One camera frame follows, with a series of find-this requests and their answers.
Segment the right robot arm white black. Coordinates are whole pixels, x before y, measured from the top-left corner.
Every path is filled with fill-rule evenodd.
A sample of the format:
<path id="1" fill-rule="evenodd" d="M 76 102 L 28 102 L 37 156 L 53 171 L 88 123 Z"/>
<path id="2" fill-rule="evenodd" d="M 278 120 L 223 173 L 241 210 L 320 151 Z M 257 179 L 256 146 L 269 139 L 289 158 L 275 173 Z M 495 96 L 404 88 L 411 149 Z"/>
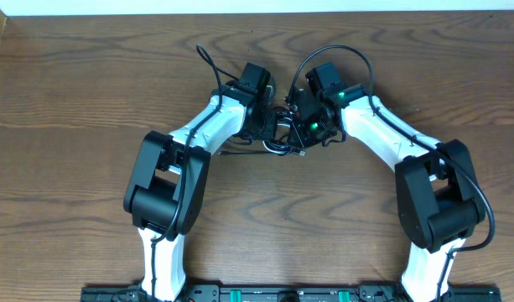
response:
<path id="1" fill-rule="evenodd" d="M 332 143 L 333 135 L 365 144 L 395 176 L 397 210 L 411 242 L 400 283 L 411 301 L 440 301 L 457 253 L 483 221 L 493 222 L 475 176 L 470 151 L 459 140 L 442 143 L 390 112 L 372 86 L 348 86 L 332 63 L 305 76 L 309 89 L 291 86 L 285 98 L 297 113 L 301 148 Z"/>

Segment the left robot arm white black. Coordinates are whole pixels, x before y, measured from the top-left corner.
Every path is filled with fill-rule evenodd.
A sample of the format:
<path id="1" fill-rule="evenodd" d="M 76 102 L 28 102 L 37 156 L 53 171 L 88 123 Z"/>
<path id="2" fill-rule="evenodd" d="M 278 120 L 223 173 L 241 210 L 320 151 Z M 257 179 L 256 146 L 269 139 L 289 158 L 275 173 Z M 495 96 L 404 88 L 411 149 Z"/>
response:
<path id="1" fill-rule="evenodd" d="M 246 64 L 241 76 L 220 83 L 193 120 L 168 134 L 148 133 L 130 176 L 123 208 L 143 241 L 145 274 L 141 301 L 174 301 L 181 293 L 184 237 L 204 199 L 210 161 L 229 138 L 245 145 L 262 138 L 274 97 L 271 73 Z"/>

